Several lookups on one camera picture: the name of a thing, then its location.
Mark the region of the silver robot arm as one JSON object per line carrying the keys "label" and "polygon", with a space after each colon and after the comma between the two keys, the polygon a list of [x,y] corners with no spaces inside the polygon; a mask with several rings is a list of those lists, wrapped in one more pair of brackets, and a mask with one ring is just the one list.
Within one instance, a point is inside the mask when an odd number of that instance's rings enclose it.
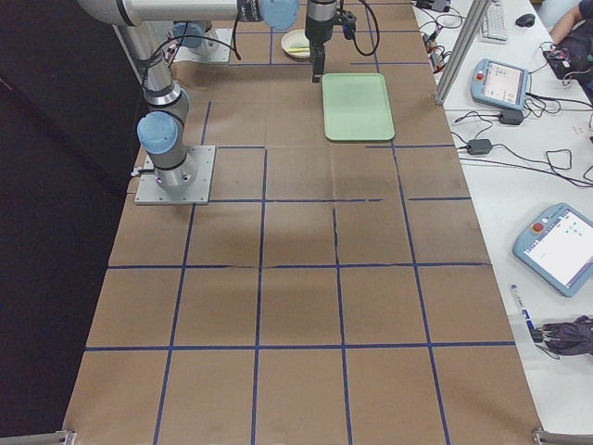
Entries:
{"label": "silver robot arm", "polygon": [[236,19],[265,22],[283,31],[296,21],[298,1],[81,1],[91,17],[115,26],[122,46],[137,70],[150,112],[140,119],[137,134],[154,166],[156,183],[170,191],[184,189],[199,172],[183,144],[189,99],[172,79],[152,28],[153,21],[205,21]]}
{"label": "silver robot arm", "polygon": [[209,20],[174,21],[169,36],[175,37],[181,47],[203,53],[214,49],[216,39]]}

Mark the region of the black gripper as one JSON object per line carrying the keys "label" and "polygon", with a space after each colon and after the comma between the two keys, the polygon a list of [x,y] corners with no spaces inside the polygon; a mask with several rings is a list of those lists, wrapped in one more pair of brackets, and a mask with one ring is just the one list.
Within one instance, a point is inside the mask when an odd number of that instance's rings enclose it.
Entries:
{"label": "black gripper", "polygon": [[311,80],[319,83],[324,74],[325,47],[333,34],[336,0],[308,0],[305,35],[310,42]]}

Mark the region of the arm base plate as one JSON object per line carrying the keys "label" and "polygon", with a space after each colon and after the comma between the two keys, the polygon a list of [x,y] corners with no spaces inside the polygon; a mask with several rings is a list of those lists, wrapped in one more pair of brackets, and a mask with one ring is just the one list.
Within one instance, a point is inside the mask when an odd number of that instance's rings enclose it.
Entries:
{"label": "arm base plate", "polygon": [[201,64],[227,64],[230,59],[232,42],[231,29],[211,29],[209,40],[197,37],[184,38],[182,47],[177,51],[174,63],[188,61]]}
{"label": "arm base plate", "polygon": [[175,170],[157,169],[146,155],[136,189],[139,205],[207,205],[215,165],[215,146],[186,146],[184,163]]}

